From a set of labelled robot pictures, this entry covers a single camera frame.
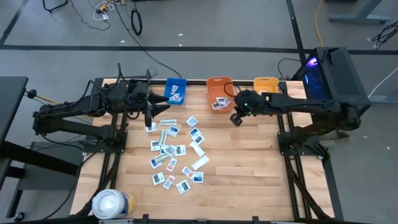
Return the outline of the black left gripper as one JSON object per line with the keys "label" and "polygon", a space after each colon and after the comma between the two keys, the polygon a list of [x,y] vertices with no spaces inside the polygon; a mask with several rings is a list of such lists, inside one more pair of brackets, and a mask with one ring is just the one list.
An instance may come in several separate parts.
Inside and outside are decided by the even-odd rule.
{"label": "black left gripper", "polygon": [[144,115],[146,127],[152,126],[152,116],[155,117],[161,112],[170,108],[170,105],[154,105],[152,107],[151,103],[163,103],[167,101],[167,97],[158,95],[152,90],[149,92],[149,86],[147,83],[136,83],[136,87],[134,89],[134,102],[136,104],[137,114]]}

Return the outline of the plain white bandage wrapper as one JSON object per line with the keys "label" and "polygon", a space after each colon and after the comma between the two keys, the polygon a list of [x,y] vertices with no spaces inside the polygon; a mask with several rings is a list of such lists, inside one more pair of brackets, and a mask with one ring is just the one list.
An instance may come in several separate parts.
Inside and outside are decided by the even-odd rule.
{"label": "plain white bandage wrapper", "polygon": [[192,164],[192,168],[194,170],[198,170],[201,166],[207,164],[209,161],[210,160],[207,156],[203,156],[199,160],[197,160],[194,164]]}
{"label": "plain white bandage wrapper", "polygon": [[202,156],[205,155],[204,150],[196,142],[192,141],[189,144],[189,146],[194,149],[194,151],[195,151],[195,153],[197,154],[198,157],[202,157]]}

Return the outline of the yellow plastic bin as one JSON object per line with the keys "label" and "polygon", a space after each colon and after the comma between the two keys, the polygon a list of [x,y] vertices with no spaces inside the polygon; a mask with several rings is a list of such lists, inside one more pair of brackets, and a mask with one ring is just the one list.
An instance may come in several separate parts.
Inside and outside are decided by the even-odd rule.
{"label": "yellow plastic bin", "polygon": [[279,80],[274,77],[257,77],[254,79],[254,90],[261,94],[266,93],[278,93]]}

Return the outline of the blue plastic bin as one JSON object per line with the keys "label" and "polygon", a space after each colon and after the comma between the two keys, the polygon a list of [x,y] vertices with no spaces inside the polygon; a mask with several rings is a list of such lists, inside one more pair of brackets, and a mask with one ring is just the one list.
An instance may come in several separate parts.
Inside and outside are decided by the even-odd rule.
{"label": "blue plastic bin", "polygon": [[164,90],[164,96],[167,97],[168,99],[173,96],[170,92],[172,90],[172,86],[177,85],[178,90],[175,94],[179,93],[183,95],[183,101],[182,102],[176,102],[176,101],[169,101],[168,104],[171,105],[182,105],[186,96],[186,87],[187,87],[187,80],[183,78],[168,78],[166,80],[165,84],[165,90]]}

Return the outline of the orange plastic bin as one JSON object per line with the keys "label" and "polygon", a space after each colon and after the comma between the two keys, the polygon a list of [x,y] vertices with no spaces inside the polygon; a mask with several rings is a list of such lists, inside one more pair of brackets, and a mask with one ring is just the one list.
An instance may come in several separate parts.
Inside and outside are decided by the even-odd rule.
{"label": "orange plastic bin", "polygon": [[[208,102],[210,110],[214,114],[229,114],[234,108],[234,86],[230,77],[213,77],[206,81],[208,91]],[[217,97],[228,98],[231,103],[222,110],[214,110],[211,106],[216,102]]]}

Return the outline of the black computer tower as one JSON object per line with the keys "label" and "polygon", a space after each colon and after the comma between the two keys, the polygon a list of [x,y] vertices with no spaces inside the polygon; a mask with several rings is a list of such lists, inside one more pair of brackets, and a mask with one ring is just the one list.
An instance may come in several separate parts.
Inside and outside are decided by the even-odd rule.
{"label": "black computer tower", "polygon": [[371,106],[346,47],[317,47],[292,77],[303,82],[308,99]]}

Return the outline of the white canister with yellow label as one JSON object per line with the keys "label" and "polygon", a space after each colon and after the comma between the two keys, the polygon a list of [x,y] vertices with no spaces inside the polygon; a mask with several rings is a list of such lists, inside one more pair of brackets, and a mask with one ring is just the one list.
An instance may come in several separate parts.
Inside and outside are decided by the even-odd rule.
{"label": "white canister with yellow label", "polygon": [[136,207],[133,195],[106,189],[100,191],[91,203],[93,215],[100,220],[122,218],[130,214]]}

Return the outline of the grey desk foot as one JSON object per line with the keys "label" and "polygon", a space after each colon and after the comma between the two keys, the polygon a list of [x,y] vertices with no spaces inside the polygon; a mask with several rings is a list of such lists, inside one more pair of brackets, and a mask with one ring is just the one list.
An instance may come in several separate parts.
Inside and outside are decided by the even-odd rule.
{"label": "grey desk foot", "polygon": [[396,104],[398,105],[398,96],[388,95],[372,95],[369,97],[371,103],[382,103],[382,104]]}

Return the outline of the grey desk leg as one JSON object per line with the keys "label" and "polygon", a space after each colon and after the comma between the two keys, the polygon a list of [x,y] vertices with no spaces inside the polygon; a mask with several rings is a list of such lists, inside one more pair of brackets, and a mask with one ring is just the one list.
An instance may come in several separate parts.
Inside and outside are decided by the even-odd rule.
{"label": "grey desk leg", "polygon": [[391,17],[371,14],[381,2],[382,0],[366,0],[364,6],[356,14],[331,14],[328,19],[332,22],[353,24],[385,24],[391,21]]}

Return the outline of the black floor stand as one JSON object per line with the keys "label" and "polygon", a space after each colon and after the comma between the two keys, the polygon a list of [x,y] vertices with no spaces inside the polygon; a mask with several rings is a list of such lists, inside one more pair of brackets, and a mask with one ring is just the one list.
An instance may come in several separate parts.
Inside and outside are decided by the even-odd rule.
{"label": "black floor stand", "polygon": [[44,10],[46,10],[49,13],[53,13],[53,11],[56,11],[56,10],[60,9],[61,7],[63,7],[63,6],[66,6],[67,4],[68,4],[68,0],[64,0],[64,2],[62,4],[59,4],[58,6],[55,6],[53,8],[48,8],[46,6],[46,0],[42,0],[42,5],[43,5]]}

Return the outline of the black desk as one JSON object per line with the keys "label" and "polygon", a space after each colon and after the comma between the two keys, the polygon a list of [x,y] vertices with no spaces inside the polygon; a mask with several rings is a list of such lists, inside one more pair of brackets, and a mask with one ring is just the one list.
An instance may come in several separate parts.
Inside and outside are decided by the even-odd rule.
{"label": "black desk", "polygon": [[22,179],[25,169],[11,166],[12,161],[78,177],[80,165],[32,151],[5,140],[17,109],[24,97],[27,77],[0,77],[0,190],[6,177]]}

